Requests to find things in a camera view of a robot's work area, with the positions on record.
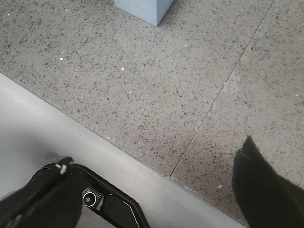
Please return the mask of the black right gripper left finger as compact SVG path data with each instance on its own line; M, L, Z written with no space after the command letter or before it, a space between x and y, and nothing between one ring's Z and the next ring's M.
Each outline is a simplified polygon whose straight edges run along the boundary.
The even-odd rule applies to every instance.
M82 213L83 176L71 157L38 170L0 201L2 228L74 228Z

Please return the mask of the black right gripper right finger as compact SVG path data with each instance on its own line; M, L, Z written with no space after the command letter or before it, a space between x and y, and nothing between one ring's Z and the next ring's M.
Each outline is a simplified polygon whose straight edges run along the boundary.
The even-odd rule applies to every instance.
M232 188L249 227L304 226L304 190L276 173L251 136L236 152Z

